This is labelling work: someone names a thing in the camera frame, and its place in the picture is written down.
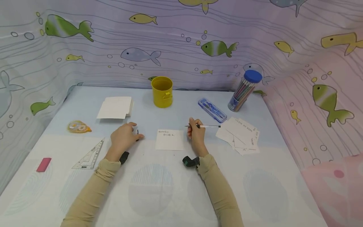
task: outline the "hand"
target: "hand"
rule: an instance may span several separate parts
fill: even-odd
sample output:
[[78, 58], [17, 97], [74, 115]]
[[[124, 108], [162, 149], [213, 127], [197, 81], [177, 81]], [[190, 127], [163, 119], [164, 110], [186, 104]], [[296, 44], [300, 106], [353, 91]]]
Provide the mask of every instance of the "hand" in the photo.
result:
[[209, 154], [204, 144], [205, 128], [198, 129], [197, 124], [203, 125], [199, 119], [194, 120], [192, 117], [189, 118], [189, 125], [191, 127], [188, 127], [188, 138], [192, 140], [192, 148], [196, 155], [204, 157]]
[[133, 134], [133, 126], [137, 126], [134, 122], [123, 124], [111, 134], [111, 147], [107, 152], [105, 159], [110, 162], [118, 162], [121, 155], [128, 150], [138, 139], [145, 136], [143, 134]]

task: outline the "beige sleeve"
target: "beige sleeve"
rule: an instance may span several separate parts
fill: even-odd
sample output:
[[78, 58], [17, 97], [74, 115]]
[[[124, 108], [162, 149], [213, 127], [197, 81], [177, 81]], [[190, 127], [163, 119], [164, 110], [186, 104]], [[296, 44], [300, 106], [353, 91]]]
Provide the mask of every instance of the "beige sleeve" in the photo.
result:
[[99, 162], [97, 169], [70, 206], [61, 227], [92, 225], [105, 192], [120, 166], [120, 162], [110, 162], [106, 159]]
[[213, 156], [200, 157], [198, 173], [207, 188], [213, 208], [222, 227], [244, 227], [236, 198]]

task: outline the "stack of paper cards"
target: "stack of paper cards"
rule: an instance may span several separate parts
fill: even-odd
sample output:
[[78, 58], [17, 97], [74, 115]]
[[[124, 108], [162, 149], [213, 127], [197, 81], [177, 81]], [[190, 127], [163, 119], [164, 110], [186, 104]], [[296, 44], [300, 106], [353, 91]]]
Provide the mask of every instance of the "stack of paper cards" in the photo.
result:
[[102, 103], [97, 118], [125, 119], [131, 116], [133, 106], [131, 97], [108, 97]]
[[257, 146], [260, 132], [242, 119], [231, 117], [221, 124], [216, 137], [229, 143], [241, 155], [259, 153]]
[[184, 131], [159, 129], [155, 150], [184, 150]]

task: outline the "yellow cup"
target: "yellow cup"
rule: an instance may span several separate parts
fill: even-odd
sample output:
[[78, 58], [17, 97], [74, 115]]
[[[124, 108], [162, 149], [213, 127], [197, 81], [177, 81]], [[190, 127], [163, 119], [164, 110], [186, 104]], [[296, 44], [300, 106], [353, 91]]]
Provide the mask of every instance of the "yellow cup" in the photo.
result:
[[159, 108], [171, 106], [173, 102], [173, 81], [168, 77], [155, 77], [151, 81], [154, 104]]

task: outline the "triangle ruler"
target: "triangle ruler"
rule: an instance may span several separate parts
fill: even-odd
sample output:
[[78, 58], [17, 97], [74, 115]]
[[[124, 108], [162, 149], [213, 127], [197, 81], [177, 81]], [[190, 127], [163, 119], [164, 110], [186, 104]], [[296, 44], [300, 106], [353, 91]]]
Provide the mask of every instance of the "triangle ruler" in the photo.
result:
[[105, 138], [103, 138], [92, 150], [90, 150], [81, 160], [79, 160], [72, 169], [86, 169], [91, 170], [94, 168], [99, 152]]

